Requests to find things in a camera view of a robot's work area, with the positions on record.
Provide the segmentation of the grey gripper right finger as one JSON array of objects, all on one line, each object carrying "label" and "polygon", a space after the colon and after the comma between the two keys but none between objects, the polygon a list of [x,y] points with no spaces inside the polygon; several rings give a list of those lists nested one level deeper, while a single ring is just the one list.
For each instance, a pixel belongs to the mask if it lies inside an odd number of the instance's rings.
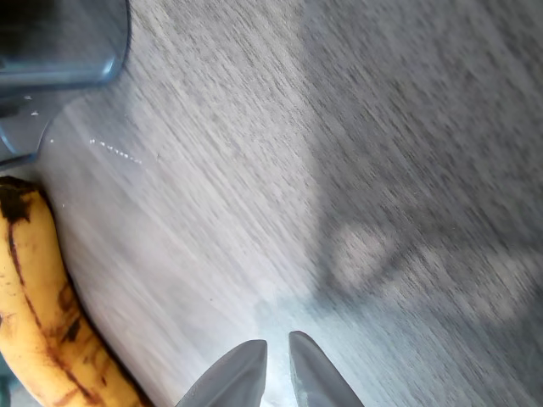
[{"label": "grey gripper right finger", "polygon": [[288,345],[298,406],[361,406],[351,386],[308,334],[290,332]]}]

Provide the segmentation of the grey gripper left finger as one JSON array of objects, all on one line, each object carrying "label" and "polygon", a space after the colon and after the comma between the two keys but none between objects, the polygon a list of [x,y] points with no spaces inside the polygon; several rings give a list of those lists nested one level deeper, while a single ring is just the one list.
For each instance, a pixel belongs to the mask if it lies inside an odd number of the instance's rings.
[{"label": "grey gripper left finger", "polygon": [[181,407],[259,407],[266,387],[267,342],[249,340],[219,358],[177,403]]}]

